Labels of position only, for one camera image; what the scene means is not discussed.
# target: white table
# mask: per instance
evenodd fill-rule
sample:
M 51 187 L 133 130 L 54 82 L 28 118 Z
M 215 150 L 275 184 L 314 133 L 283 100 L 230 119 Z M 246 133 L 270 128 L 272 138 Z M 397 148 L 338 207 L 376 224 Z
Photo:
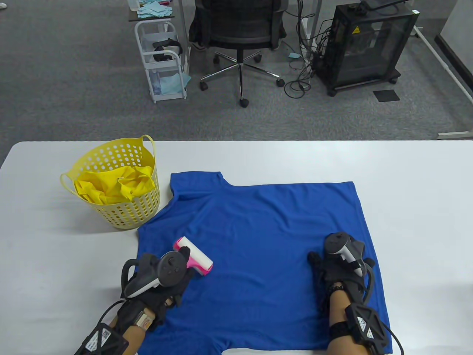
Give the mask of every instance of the white table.
M 2 354 L 73 354 L 120 295 L 123 263 L 136 257 L 136 232 L 109 227 L 59 184 L 59 175 L 98 144 L 23 142 L 1 167 Z M 234 185 L 353 180 L 391 326 L 406 354 L 472 353 L 473 142 L 158 142 L 157 148 L 161 207 L 171 197 L 169 175 L 179 171 L 221 171 Z

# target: yellow laundry basket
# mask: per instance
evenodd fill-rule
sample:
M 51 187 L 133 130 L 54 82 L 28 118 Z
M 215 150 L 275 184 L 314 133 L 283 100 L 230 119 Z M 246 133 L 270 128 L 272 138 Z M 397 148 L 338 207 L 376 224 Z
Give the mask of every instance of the yellow laundry basket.
M 153 154 L 143 145 L 143 138 L 148 138 L 153 146 Z M 64 181 L 68 177 L 72 182 L 85 171 L 106 171 L 130 166 L 150 166 L 153 169 L 152 179 L 155 188 L 131 202 L 119 204 L 94 204 L 84 200 Z M 90 207 L 99 212 L 102 217 L 119 229 L 132 229 L 141 226 L 156 214 L 159 207 L 159 185 L 156 173 L 156 145 L 152 138 L 145 134 L 140 138 L 123 138 L 111 141 L 91 150 L 80 158 L 72 169 L 61 175 L 61 184 L 66 190 L 79 197 Z

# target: office chair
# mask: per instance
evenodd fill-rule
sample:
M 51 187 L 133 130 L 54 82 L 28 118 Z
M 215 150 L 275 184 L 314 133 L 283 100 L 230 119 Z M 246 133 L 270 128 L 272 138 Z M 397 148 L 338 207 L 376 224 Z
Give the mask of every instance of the office chair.
M 236 58 L 215 52 L 214 64 L 224 58 L 232 62 L 213 74 L 201 78 L 202 91 L 209 87 L 205 82 L 220 73 L 238 68 L 240 79 L 240 106 L 247 107 L 248 99 L 243 97 L 243 67 L 276 78 L 278 87 L 284 87 L 284 80 L 279 75 L 246 63 L 253 58 L 261 61 L 261 51 L 246 58 L 243 51 L 248 49 L 274 49 L 278 47 L 282 14 L 288 8 L 289 0 L 195 0 L 195 5 L 202 15 L 202 45 L 225 49 L 236 49 Z

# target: basket handle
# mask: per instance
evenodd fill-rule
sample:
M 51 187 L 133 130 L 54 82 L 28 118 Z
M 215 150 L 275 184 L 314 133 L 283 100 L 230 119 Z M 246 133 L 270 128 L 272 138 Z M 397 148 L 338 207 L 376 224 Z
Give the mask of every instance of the basket handle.
M 61 174 L 61 176 L 59 177 L 59 181 L 61 182 L 61 185 L 63 188 L 65 188 L 67 191 L 69 191 L 71 194 L 77 196 L 80 198 L 80 196 L 77 194 L 77 192 L 73 191 L 69 186 L 67 186 L 67 184 L 64 182 L 64 177 L 67 176 L 67 174 Z
M 143 139 L 145 137 L 148 138 L 148 140 L 151 142 L 151 145 L 153 146 L 153 157 L 154 157 L 154 159 L 156 159 L 156 144 L 154 143 L 153 138 L 151 138 L 147 134 L 142 135 L 141 139 Z

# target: blue t-shirt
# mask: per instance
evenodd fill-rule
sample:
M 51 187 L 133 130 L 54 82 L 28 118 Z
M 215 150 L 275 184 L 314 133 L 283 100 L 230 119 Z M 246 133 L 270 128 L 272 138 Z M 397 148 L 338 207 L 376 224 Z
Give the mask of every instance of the blue t-shirt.
M 138 257 L 161 256 L 186 236 L 214 262 L 192 280 L 140 355 L 219 355 L 229 348 L 326 349 L 328 318 L 307 262 L 344 231 L 377 262 L 355 186 L 232 186 L 218 172 L 171 175 L 171 202 L 139 228 Z M 370 306 L 388 322 L 379 267 Z

